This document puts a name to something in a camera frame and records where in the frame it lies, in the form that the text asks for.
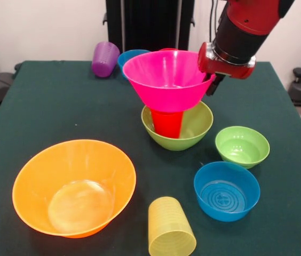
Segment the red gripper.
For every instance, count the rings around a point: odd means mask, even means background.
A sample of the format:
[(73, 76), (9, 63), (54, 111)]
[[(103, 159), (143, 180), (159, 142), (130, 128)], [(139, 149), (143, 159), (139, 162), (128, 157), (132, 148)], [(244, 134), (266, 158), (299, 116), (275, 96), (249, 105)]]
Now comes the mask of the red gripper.
[(220, 56), (214, 52), (213, 44), (204, 42), (198, 53), (197, 65), (200, 72), (206, 73), (203, 81), (211, 82), (211, 85), (206, 91), (206, 95), (212, 96), (218, 85), (225, 78), (225, 75), (237, 79), (248, 78), (256, 66), (256, 56), (252, 56), (244, 65), (236, 65), (221, 59)]

